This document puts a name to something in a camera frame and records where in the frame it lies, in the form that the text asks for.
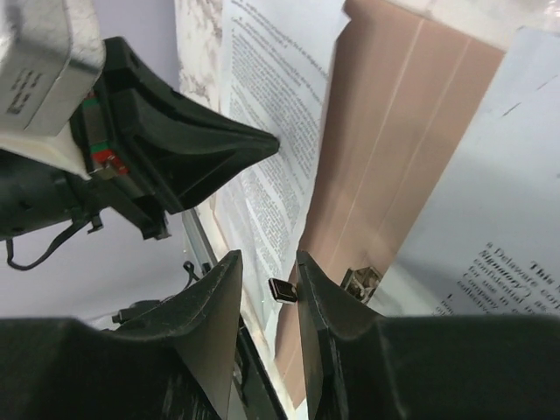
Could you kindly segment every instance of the marble pattern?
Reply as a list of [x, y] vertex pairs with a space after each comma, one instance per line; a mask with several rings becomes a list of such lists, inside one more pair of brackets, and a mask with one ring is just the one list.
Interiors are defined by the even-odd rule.
[[183, 95], [220, 110], [222, 0], [175, 0], [179, 88]]

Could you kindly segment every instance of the white paper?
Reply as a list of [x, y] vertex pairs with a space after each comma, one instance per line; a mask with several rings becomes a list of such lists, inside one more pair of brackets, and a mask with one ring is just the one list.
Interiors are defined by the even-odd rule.
[[370, 306], [560, 314], [560, 38], [521, 29]]
[[216, 218], [227, 245], [243, 251], [243, 280], [274, 352], [279, 304], [268, 279], [287, 279], [317, 175], [323, 113], [341, 1], [227, 0], [223, 9], [222, 112], [271, 132], [274, 157], [219, 190]]

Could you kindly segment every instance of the paper sheet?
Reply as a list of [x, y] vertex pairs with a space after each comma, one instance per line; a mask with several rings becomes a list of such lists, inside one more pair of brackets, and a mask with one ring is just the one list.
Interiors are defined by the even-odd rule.
[[520, 29], [370, 306], [560, 315], [560, 38]]
[[279, 304], [268, 279], [287, 279], [319, 163], [333, 52], [348, 18], [342, 2], [227, 0], [221, 111], [276, 135], [280, 151], [222, 188], [215, 214], [274, 352]]

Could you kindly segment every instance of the red component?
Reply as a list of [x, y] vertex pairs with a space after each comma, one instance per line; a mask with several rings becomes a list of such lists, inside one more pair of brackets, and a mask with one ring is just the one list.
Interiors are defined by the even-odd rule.
[[123, 161], [111, 149], [97, 151], [91, 157], [100, 165], [111, 165], [119, 175], [126, 175], [130, 172], [129, 168], [124, 165]]

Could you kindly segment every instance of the white robot part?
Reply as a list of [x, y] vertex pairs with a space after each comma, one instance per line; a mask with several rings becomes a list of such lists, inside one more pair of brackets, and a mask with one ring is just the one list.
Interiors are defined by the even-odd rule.
[[0, 148], [87, 176], [67, 123], [104, 62], [91, 0], [0, 0]]

